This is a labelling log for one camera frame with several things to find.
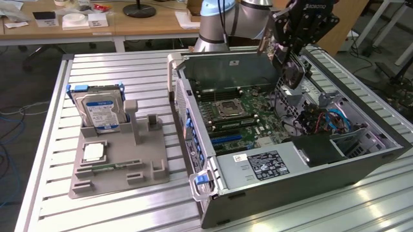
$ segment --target desk leg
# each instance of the desk leg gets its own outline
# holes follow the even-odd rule
[[[395,65],[399,66],[406,62],[406,59],[413,56],[413,43],[410,44],[407,50],[401,54],[398,60],[395,61]]]
[[[382,13],[383,13],[385,9],[387,8],[389,4],[390,4],[390,0],[385,0],[382,2],[381,6],[379,6],[379,9],[377,10],[377,12],[375,12],[375,14],[374,14],[374,16],[373,16],[373,18],[371,18],[366,28],[363,29],[363,31],[362,31],[362,33],[361,33],[361,35],[359,35],[359,37],[358,37],[358,39],[355,41],[355,46],[357,47],[359,47],[363,39],[366,38],[366,36],[367,36],[367,34],[369,34],[369,32],[370,32],[375,22],[378,21],[378,18],[382,15]]]
[[[406,9],[407,9],[407,6],[402,6],[402,7],[399,8],[399,10],[397,11],[397,13],[395,13],[393,19],[390,20],[390,22],[389,22],[386,28],[383,29],[383,31],[381,32],[381,34],[379,34],[377,40],[374,41],[373,47],[378,47],[381,41],[385,39],[386,35],[389,34],[390,29],[393,28],[394,24],[395,24],[397,21],[399,20],[399,18],[401,18],[401,16],[402,16],[402,14],[405,13]]]
[[[115,43],[115,48],[116,52],[124,52],[124,36],[116,36],[113,37],[113,43]]]

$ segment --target blue pcie slot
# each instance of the blue pcie slot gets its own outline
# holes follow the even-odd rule
[[[224,143],[224,142],[240,140],[242,138],[243,137],[240,135],[232,135],[232,136],[228,136],[228,137],[224,137],[224,138],[211,139],[211,143],[212,144],[220,144],[220,143]]]

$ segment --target gray floor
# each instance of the gray floor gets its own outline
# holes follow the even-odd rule
[[[370,18],[371,15],[359,18],[354,27],[357,31],[362,30]],[[379,21],[375,25],[373,31],[369,34],[370,39],[383,23],[385,22]],[[184,40],[184,42],[191,45],[194,40]],[[369,42],[370,41],[366,40],[366,42],[361,45],[359,51],[365,48]],[[382,53],[374,53],[369,60],[385,62],[390,65],[390,68],[394,71],[398,71],[399,67],[394,66],[393,63],[411,42],[413,36],[398,28],[394,28],[387,38],[382,42]],[[111,42],[100,42],[96,43],[96,45],[96,49],[89,49],[87,43],[64,44],[61,47],[67,50],[68,53],[73,54],[115,52],[113,44]],[[131,51],[149,50],[144,41],[128,43],[128,47]],[[59,70],[60,54],[53,50],[47,51],[32,63],[35,68],[33,72],[24,73],[20,68],[21,61],[29,52],[32,52],[36,48],[37,46],[28,46],[28,52],[23,53],[17,50],[16,46],[10,46],[8,47],[6,52],[0,55],[0,108],[12,105],[24,106],[35,102],[49,100]],[[171,40],[157,40],[152,42],[152,49],[162,50],[171,48],[174,48]],[[349,55],[349,53],[338,53],[335,59],[351,72],[358,68],[369,65],[367,62],[354,58],[351,55]],[[367,68],[359,71],[357,74],[365,78],[369,78],[370,80],[378,80],[374,69],[374,67]],[[413,77],[413,67],[409,69],[406,77]],[[31,109],[31,112],[41,111],[45,108],[45,105],[39,106]],[[18,119],[18,117],[20,115],[16,115],[9,118]],[[0,208],[0,231],[2,232],[12,231],[14,228],[20,202],[23,199],[24,189],[36,154],[37,141],[40,139],[44,119],[45,114],[27,116],[24,119],[24,133],[10,144],[5,145],[9,155],[16,163],[21,186],[16,197],[9,199],[10,204],[6,204],[2,208]],[[0,120],[0,134],[2,134],[4,131],[8,131],[12,126],[12,123],[5,123],[2,120]],[[5,178],[0,180],[0,204],[2,201],[8,200],[6,197],[14,192],[16,186],[16,177],[13,172],[9,170]]]

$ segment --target circuit board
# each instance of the circuit board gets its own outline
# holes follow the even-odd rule
[[[198,106],[210,128],[208,135],[216,155],[279,144],[290,137],[282,120],[274,114],[268,93],[259,92],[259,88],[242,89],[242,94],[235,99],[198,101]]]

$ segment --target blue cable on floor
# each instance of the blue cable on floor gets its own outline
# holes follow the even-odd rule
[[[12,119],[4,118],[4,117],[0,117],[0,119],[4,120],[4,121],[8,121],[8,122],[17,122],[21,125],[21,127],[20,127],[21,129],[20,129],[18,133],[10,139],[8,139],[6,141],[4,141],[4,142],[0,141],[0,144],[4,145],[6,143],[12,142],[14,139],[17,139],[17,137],[21,135],[21,133],[24,131],[24,122],[21,120],[12,120]]]
[[[16,181],[17,181],[17,188],[16,188],[16,191],[14,193],[5,199],[5,201],[2,202],[2,204],[0,205],[0,209],[1,207],[16,197],[16,195],[18,194],[20,192],[20,178],[18,178],[18,172],[17,172],[17,168],[16,168],[16,164],[14,164],[14,161],[12,159],[12,157],[9,155],[6,155],[4,152],[0,152],[0,155],[8,159],[9,163],[10,163],[10,166],[12,166],[12,169],[13,169],[13,173],[14,173],[14,176],[16,176]]]

